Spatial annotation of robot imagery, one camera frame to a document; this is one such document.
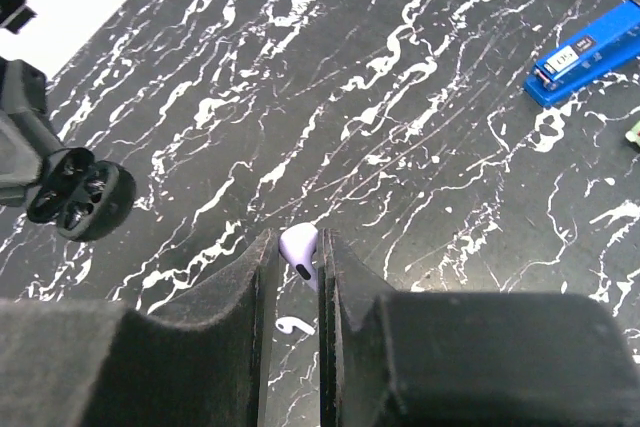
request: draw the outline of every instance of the stapler label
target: stapler label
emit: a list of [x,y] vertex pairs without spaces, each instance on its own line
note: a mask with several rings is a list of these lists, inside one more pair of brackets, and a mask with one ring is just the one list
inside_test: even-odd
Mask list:
[[585,35],[577,42],[571,44],[571,47],[573,47],[573,50],[575,50],[576,52],[584,54],[587,50],[591,49],[595,45],[596,41],[593,39],[593,37],[591,37],[590,35]]
[[573,47],[567,45],[563,49],[560,49],[556,54],[549,57],[549,60],[547,60],[546,62],[545,68],[547,68],[547,70],[549,70],[551,74],[562,72],[567,67],[570,67],[579,58],[579,55],[575,50],[573,50]]

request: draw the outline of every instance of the green object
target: green object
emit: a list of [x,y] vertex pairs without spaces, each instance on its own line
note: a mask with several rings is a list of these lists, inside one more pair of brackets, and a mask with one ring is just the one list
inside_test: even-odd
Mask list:
[[631,127],[631,130],[625,134],[625,137],[629,142],[640,146],[640,122]]

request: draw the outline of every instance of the white vein pattern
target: white vein pattern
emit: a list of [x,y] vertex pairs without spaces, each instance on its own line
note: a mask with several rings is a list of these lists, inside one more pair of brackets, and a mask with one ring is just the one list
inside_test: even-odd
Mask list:
[[[53,79],[53,122],[135,175],[89,245],[5,210],[0,294],[145,312],[265,227],[339,228],[394,286],[601,302],[640,361],[635,63],[558,108],[533,59],[621,0],[129,0]],[[278,316],[317,330],[283,272]],[[275,333],[273,425],[317,425],[317,336]]]

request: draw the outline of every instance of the white earbud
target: white earbud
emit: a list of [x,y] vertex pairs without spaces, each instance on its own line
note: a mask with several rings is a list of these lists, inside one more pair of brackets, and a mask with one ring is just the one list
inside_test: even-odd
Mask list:
[[301,330],[307,335],[316,333],[316,329],[297,317],[280,317],[276,320],[276,327],[280,332],[287,335],[293,334],[294,328]]
[[318,274],[311,259],[316,251],[318,229],[305,222],[289,227],[280,236],[280,254],[314,291],[318,291]]

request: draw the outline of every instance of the black and white marble mat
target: black and white marble mat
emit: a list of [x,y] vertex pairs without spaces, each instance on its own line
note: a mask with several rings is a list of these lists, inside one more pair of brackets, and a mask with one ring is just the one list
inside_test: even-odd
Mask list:
[[[521,88],[620,1],[129,0],[50,102],[66,143],[132,171],[136,209],[86,245],[5,210],[0,295],[153,311],[313,221],[398,288],[589,295],[638,354],[638,63],[556,109]],[[283,273],[278,316],[314,309]],[[274,340],[269,425],[317,425],[317,336]]]

